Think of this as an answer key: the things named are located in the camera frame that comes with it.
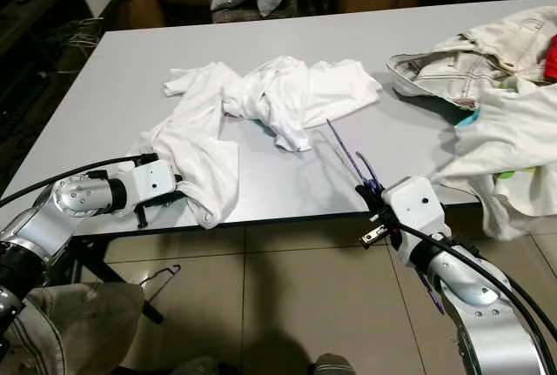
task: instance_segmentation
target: silver joint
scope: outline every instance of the silver joint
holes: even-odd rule
[[[0,318],[4,315],[18,314],[23,308],[22,302],[11,291],[6,290],[0,286]]]
[[[27,249],[32,253],[35,253],[46,264],[50,262],[50,255],[46,252],[46,250],[26,238],[14,237],[6,240],[6,242],[9,244],[17,244],[18,246],[23,247],[24,249]]]
[[[111,189],[103,179],[85,175],[67,177],[54,184],[54,204],[64,214],[88,217],[112,203]]]

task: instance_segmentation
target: tiled floor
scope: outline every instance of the tiled floor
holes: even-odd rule
[[[557,277],[547,262],[557,270],[557,231],[547,225],[535,238],[497,243],[477,237],[478,209],[449,211],[447,222],[455,235],[475,236],[484,256],[557,321]],[[367,228],[363,218],[339,218],[112,242],[106,259],[131,282],[182,268],[153,301],[164,323],[142,318],[123,365],[165,369],[209,354],[246,375],[304,375],[334,352],[359,375],[464,374],[453,322],[390,246],[359,247]],[[554,254],[542,254],[550,245]]]

